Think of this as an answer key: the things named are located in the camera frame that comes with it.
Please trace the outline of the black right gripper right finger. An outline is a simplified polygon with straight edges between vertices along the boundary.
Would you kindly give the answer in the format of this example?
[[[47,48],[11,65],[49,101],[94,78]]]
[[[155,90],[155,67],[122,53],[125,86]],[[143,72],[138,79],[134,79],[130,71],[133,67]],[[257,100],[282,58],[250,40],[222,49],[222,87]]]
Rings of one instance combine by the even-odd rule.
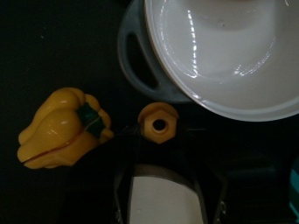
[[[201,199],[205,224],[225,224],[229,180],[217,152],[207,145],[207,138],[202,134],[199,130],[183,130],[181,145]]]

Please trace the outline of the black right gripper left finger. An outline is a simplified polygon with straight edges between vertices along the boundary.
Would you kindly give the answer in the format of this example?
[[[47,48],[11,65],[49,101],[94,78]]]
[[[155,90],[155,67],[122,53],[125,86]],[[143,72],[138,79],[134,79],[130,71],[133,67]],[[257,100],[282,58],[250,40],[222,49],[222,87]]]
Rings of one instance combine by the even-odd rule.
[[[118,134],[117,139],[121,146],[117,153],[114,178],[113,224],[129,224],[133,180],[143,142],[142,130],[127,128]]]

